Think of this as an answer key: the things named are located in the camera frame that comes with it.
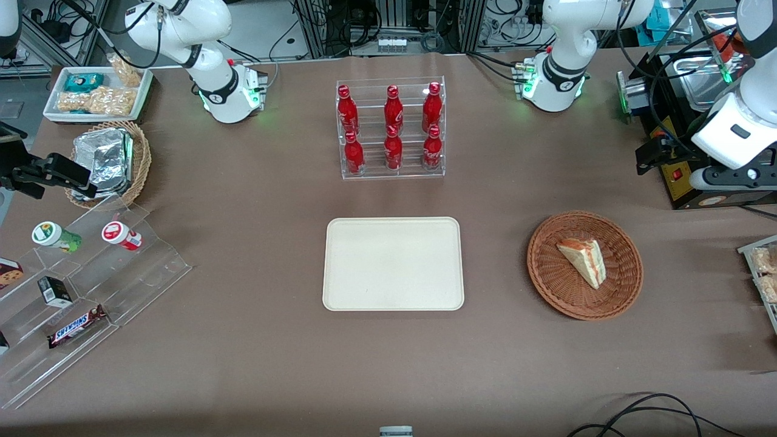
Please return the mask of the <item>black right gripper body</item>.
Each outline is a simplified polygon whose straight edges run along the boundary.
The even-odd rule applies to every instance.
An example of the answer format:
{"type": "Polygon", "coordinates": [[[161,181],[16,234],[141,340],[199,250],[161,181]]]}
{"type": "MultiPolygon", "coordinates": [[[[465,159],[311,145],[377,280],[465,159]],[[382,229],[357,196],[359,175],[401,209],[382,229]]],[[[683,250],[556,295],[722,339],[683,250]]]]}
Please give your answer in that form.
{"type": "Polygon", "coordinates": [[[42,199],[48,160],[1,160],[1,183],[8,191],[17,191],[34,199],[42,199]]]}

